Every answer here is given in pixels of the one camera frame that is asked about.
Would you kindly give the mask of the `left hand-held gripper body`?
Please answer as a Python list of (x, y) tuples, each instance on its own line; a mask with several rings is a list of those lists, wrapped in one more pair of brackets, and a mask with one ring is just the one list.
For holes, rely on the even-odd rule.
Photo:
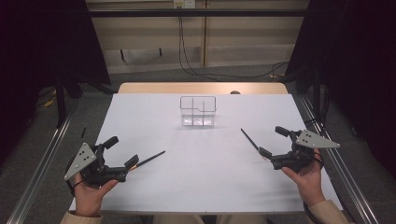
[(125, 182), (129, 170), (125, 165), (121, 167), (105, 165), (104, 151), (102, 144), (90, 147), (87, 143), (83, 143), (76, 156), (67, 165), (64, 180), (70, 183), (70, 179), (80, 173), (89, 185), (103, 186), (112, 179)]

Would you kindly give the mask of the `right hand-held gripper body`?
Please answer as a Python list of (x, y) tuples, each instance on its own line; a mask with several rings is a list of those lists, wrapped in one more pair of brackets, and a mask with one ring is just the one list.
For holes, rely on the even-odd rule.
[(317, 133), (308, 130), (290, 131), (291, 151), (272, 156), (270, 160), (275, 170), (288, 167), (295, 173), (308, 166), (315, 158), (314, 149), (339, 148), (340, 145)]

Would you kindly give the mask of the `black pen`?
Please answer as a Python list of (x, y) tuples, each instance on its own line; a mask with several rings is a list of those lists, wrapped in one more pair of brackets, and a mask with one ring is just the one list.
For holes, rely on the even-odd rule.
[(259, 151), (259, 147), (255, 144), (255, 142), (250, 138), (250, 136), (241, 128), (240, 129), (241, 130), (241, 132), (243, 133), (243, 135), (247, 138), (247, 140), (249, 141), (249, 143), (251, 144), (251, 145), (253, 145), (253, 147), (257, 150), (257, 151)]
[(133, 166), (129, 171), (132, 171), (132, 170), (134, 170), (134, 169), (136, 169), (136, 168), (138, 168), (138, 167), (140, 167), (140, 166), (142, 166), (142, 165), (148, 163), (149, 161), (152, 161), (152, 160), (156, 159), (157, 157), (161, 156), (161, 155), (164, 154), (165, 152), (166, 152), (166, 150), (164, 150), (164, 151), (162, 151), (162, 152), (159, 152), (159, 153), (157, 153), (157, 154), (155, 154), (155, 155), (153, 155), (153, 156), (151, 156), (151, 157), (149, 157), (149, 158), (147, 158), (147, 159), (145, 159), (145, 160), (139, 162), (138, 164), (136, 164), (135, 166)]

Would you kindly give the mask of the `clear plastic pen holder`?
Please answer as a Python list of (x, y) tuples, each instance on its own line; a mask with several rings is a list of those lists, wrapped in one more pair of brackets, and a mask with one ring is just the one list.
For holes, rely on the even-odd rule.
[(183, 126), (213, 126), (217, 112), (215, 96), (181, 96), (179, 108)]

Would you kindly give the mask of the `person's left hand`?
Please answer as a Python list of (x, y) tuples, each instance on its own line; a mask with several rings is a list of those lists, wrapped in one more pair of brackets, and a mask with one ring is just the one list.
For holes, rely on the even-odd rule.
[(104, 197), (118, 184), (117, 180), (110, 180), (102, 187), (89, 186), (80, 174), (75, 175), (75, 214), (79, 217), (99, 217)]

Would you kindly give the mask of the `person's right hand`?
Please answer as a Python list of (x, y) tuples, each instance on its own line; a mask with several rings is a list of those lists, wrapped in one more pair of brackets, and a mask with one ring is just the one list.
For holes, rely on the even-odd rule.
[(282, 172), (297, 185), (301, 199), (308, 206), (325, 201), (321, 187), (321, 155), (316, 148), (314, 156), (314, 160), (299, 173), (295, 173), (288, 167), (282, 168)]

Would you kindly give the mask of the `black metal stand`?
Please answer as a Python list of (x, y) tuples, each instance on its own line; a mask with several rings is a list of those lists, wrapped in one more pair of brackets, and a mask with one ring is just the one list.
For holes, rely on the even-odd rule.
[(315, 82), (313, 86), (313, 108), (315, 113), (316, 120), (321, 120), (321, 90), (320, 90), (320, 71), (318, 69), (315, 70)]
[(66, 119), (64, 86), (63, 86), (62, 79), (61, 79), (60, 75), (58, 75), (56, 77), (55, 90), (56, 90), (56, 101), (57, 101), (57, 108), (58, 108), (57, 127), (60, 128)]

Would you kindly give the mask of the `white table mat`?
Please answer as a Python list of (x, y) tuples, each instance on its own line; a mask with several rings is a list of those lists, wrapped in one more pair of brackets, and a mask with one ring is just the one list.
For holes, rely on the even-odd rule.
[(303, 119), (289, 94), (220, 94), (214, 125), (183, 126), (177, 94), (113, 96), (99, 142), (117, 136), (106, 164), (145, 160), (104, 198), (106, 212), (288, 213), (303, 208), (296, 185), (262, 158), (241, 132), (273, 154), (290, 151), (276, 126), (299, 131)]

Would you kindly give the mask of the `black curtain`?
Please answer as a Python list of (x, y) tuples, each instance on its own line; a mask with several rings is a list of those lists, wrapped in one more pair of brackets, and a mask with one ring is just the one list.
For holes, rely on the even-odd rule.
[(35, 113), (38, 93), (110, 79), (86, 0), (0, 0), (0, 164)]
[(316, 79), (396, 178), (396, 0), (308, 0), (286, 77)]

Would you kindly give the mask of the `black horizontal bar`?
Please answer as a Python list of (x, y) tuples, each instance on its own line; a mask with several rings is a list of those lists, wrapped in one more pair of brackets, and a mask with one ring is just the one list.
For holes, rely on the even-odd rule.
[(95, 18), (110, 17), (304, 17), (307, 9), (119, 9), (91, 10)]

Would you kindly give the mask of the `metal floor rail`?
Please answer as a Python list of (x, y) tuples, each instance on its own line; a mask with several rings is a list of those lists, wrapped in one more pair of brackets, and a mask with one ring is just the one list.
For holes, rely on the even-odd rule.
[[(309, 100), (309, 98), (303, 96), (299, 100), (297, 100), (297, 103), (303, 109), (302, 114), (308, 117), (308, 130), (314, 131), (315, 133), (318, 133), (319, 135), (331, 140), (331, 137), (325, 129), (325, 126), (323, 125), (321, 119), (316, 114), (314, 105)], [(346, 192), (354, 205), (354, 208), (359, 214), (359, 218), (361, 219), (362, 224), (379, 224), (374, 214), (374, 210), (368, 203), (366, 197), (361, 191), (361, 188), (358, 186), (358, 183), (352, 176), (352, 173), (350, 173), (349, 169), (347, 168), (347, 164), (342, 158), (339, 149), (335, 147), (326, 148), (325, 155), (329, 158), (330, 165), (333, 166), (335, 172), (338, 174), (341, 183), (346, 189)]]
[(72, 100), (69, 110), (66, 112), (65, 118), (54, 129), (53, 135), (46, 145), (46, 150), (40, 158), (39, 164), (35, 167), (32, 174), (29, 176), (29, 182), (24, 189), (21, 197), (18, 199), (13, 208), (6, 224), (23, 224), (29, 210), (34, 203), (35, 197), (44, 181), (44, 178), (49, 170), (52, 161), (55, 158), (63, 139), (67, 133), (71, 119), (73, 118), (76, 108), (78, 107), (79, 99)]

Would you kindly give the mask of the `white wall outlet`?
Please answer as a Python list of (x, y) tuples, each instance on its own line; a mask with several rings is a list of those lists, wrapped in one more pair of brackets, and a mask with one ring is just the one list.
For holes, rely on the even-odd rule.
[(196, 7), (195, 0), (173, 0), (174, 8), (192, 9)]

